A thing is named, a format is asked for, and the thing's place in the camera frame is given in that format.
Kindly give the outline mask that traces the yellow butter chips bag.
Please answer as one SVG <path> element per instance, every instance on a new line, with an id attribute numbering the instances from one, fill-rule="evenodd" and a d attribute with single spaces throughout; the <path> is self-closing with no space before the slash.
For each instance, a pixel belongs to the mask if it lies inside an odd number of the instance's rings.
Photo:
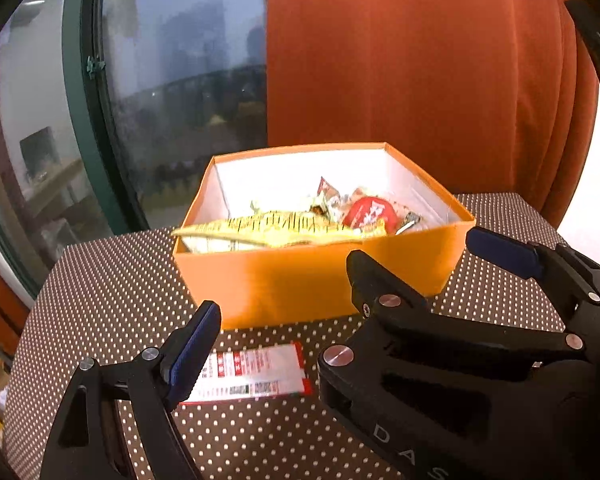
<path id="1" fill-rule="evenodd" d="M 294 246 L 361 243 L 387 235 L 385 221 L 350 228 L 313 212 L 268 211 L 213 220 L 174 230 L 171 235 L 194 254 L 243 252 Z"/>

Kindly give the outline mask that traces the red white sachet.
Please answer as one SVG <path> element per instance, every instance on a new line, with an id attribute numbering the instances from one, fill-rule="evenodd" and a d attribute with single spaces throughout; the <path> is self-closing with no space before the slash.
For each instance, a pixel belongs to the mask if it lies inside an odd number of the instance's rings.
<path id="1" fill-rule="evenodd" d="M 305 396 L 313 390 L 301 344 L 210 353 L 182 404 Z"/>

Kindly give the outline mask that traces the red rice cracker packet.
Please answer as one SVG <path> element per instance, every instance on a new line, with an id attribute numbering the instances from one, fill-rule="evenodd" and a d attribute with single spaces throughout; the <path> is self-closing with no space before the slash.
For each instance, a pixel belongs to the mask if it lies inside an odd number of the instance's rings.
<path id="1" fill-rule="evenodd" d="M 331 222 L 343 222 L 351 208 L 351 196 L 341 194 L 336 188 L 321 178 L 316 196 L 312 203 L 312 210 L 321 214 Z"/>

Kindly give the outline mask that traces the orange cardboard box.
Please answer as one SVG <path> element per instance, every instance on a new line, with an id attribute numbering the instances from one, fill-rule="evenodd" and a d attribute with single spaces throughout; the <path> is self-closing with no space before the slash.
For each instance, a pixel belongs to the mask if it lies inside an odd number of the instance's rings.
<path id="1" fill-rule="evenodd" d="M 422 218 L 399 235 L 326 246 L 195 254 L 178 240 L 175 264 L 197 304 L 220 305 L 226 330 L 350 315 L 346 260 L 361 249 L 424 296 L 444 289 L 464 252 L 474 216 L 439 182 L 387 143 L 264 148 L 214 156 L 184 226 L 234 219 L 260 209 L 305 211 L 326 181 L 357 188 Z"/>

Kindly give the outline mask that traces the orange curtain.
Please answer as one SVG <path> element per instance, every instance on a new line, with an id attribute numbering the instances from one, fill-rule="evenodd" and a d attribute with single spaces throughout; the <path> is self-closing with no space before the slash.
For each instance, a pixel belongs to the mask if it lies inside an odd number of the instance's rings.
<path id="1" fill-rule="evenodd" d="M 568 0 L 268 0 L 268 143 L 386 142 L 558 226 L 598 81 Z"/>

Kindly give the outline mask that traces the green framed window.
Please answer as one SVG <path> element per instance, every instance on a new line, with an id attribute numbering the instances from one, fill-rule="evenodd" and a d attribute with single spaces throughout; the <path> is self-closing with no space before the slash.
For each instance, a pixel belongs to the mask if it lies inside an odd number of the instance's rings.
<path id="1" fill-rule="evenodd" d="M 71 246 L 182 220 L 262 148 L 266 0 L 0 0 L 0 253 L 35 297 Z"/>

